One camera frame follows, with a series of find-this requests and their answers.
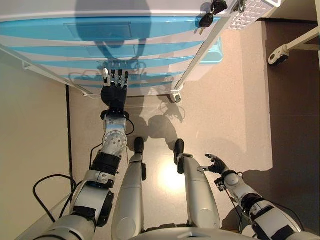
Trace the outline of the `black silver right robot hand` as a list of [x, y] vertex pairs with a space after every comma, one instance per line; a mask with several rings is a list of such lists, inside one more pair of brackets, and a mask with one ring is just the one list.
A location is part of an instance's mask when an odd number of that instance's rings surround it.
[[229, 170], [229, 168], [224, 163], [224, 161], [221, 160], [218, 156], [216, 156], [214, 154], [210, 154], [210, 153], [207, 153], [205, 156], [210, 159], [210, 161], [212, 162], [212, 165], [210, 165], [210, 166], [199, 166], [197, 168], [198, 171], [200, 171], [200, 172], [211, 172], [211, 173], [222, 175], [224, 172]]

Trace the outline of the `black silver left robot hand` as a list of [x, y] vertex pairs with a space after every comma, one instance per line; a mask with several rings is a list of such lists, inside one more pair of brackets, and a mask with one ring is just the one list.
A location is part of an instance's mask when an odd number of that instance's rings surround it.
[[111, 73], [107, 68], [102, 69], [103, 87], [100, 93], [102, 102], [113, 112], [120, 113], [124, 111], [128, 92], [129, 73], [123, 70], [112, 69]]

